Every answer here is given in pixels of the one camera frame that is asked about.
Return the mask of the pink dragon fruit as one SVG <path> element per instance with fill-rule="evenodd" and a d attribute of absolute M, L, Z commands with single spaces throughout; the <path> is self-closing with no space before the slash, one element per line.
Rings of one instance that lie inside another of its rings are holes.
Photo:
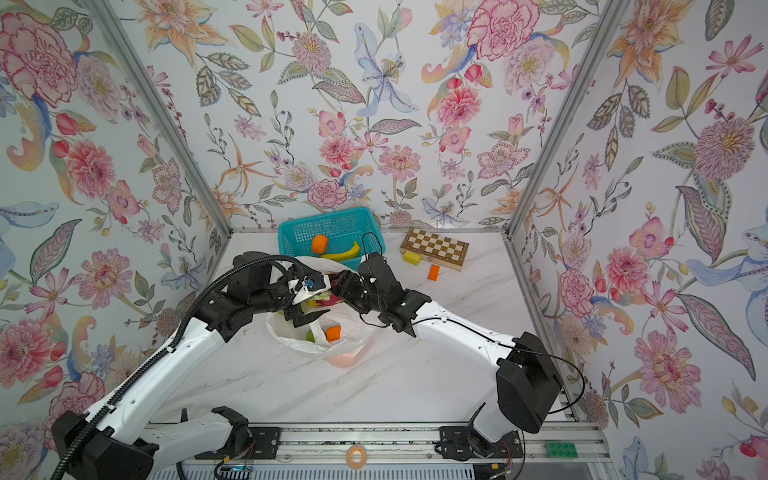
<path fill-rule="evenodd" d="M 310 308 L 329 308 L 341 301 L 342 299 L 340 297 L 337 297 L 331 292 L 326 291 L 311 297 L 306 301 L 306 304 Z"/>

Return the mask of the white translucent plastic bag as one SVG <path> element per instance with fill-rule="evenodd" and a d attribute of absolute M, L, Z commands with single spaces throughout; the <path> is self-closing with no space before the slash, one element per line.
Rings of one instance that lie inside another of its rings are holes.
<path fill-rule="evenodd" d="M 373 346 L 379 329 L 373 326 L 374 319 L 369 315 L 360 318 L 343 301 L 329 308 L 310 308 L 306 301 L 301 306 L 310 313 L 325 313 L 309 325 L 301 327 L 294 327 L 287 322 L 282 313 L 273 313 L 266 320 L 267 332 L 283 347 L 311 359 L 325 360 L 338 368 L 350 368 Z M 342 327 L 342 337 L 330 343 L 325 338 L 325 330 L 336 325 Z M 309 330 L 315 335 L 315 343 L 305 340 Z"/>

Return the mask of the orange fruit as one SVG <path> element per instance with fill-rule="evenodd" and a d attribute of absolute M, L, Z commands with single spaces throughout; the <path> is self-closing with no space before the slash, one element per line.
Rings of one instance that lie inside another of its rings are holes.
<path fill-rule="evenodd" d="M 329 239 L 325 235 L 316 235 L 311 242 L 311 251 L 315 255 L 324 255 L 329 248 Z"/>

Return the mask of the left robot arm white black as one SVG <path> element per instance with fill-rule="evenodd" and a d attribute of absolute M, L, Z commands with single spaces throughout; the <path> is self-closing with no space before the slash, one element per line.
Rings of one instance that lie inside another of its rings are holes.
<path fill-rule="evenodd" d="M 205 452 L 235 458 L 253 449 L 248 419 L 216 407 L 167 430 L 149 423 L 191 373 L 257 314 L 301 316 L 301 304 L 331 287 L 328 277 L 284 255 L 247 252 L 182 314 L 175 333 L 115 390 L 82 413 L 66 411 L 52 435 L 61 479 L 146 479 Z"/>

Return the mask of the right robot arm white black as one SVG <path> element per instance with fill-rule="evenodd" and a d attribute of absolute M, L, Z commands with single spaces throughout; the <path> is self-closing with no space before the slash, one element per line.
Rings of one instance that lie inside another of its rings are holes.
<path fill-rule="evenodd" d="M 405 289 L 387 273 L 345 271 L 330 277 L 331 292 L 360 314 L 375 312 L 398 333 L 431 341 L 479 365 L 495 381 L 460 435 L 473 454 L 489 457 L 514 431 L 538 433 L 563 389 L 563 379 L 540 338 L 485 329 L 453 314 L 428 295 Z"/>

